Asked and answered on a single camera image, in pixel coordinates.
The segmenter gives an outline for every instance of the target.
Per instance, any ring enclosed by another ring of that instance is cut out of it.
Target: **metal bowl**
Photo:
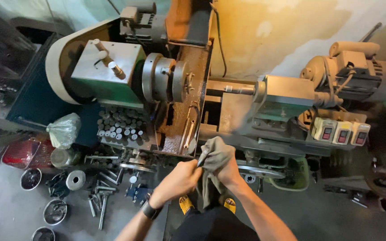
[[[56,234],[47,227],[41,227],[32,234],[31,241],[56,241]]]
[[[54,199],[46,205],[42,216],[46,224],[54,226],[61,223],[65,219],[67,212],[67,203],[59,199]]]
[[[25,191],[35,189],[40,184],[42,173],[40,169],[29,168],[20,177],[20,187]]]

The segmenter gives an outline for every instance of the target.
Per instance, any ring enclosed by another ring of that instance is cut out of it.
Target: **left hand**
[[[202,167],[197,168],[197,160],[179,162],[163,181],[154,189],[149,200],[152,208],[161,208],[165,202],[186,195],[196,187],[202,174]]]

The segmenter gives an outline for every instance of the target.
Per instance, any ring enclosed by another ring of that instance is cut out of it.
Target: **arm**
[[[202,168],[196,168],[197,160],[179,162],[154,189],[149,200],[152,208],[158,209],[174,198],[190,193],[202,174]],[[115,241],[144,240],[151,227],[152,221],[139,211],[132,220],[123,228]]]
[[[296,241],[296,237],[284,222],[254,193],[239,174],[235,157],[221,170],[218,179],[241,201],[260,240]]]

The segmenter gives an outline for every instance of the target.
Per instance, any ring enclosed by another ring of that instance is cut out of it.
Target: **green basket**
[[[289,159],[287,167],[282,169],[283,179],[268,178],[268,182],[281,190],[300,192],[309,186],[308,161],[304,157]]]

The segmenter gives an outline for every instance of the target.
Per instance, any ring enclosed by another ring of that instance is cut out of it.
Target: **foot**
[[[225,201],[224,201],[224,207],[226,207],[228,210],[232,211],[233,214],[235,214],[235,211],[236,211],[236,204],[235,204],[235,201],[231,198],[227,198]]]
[[[190,201],[187,195],[180,197],[179,199],[180,208],[183,211],[184,215],[191,209],[194,208],[192,202]]]

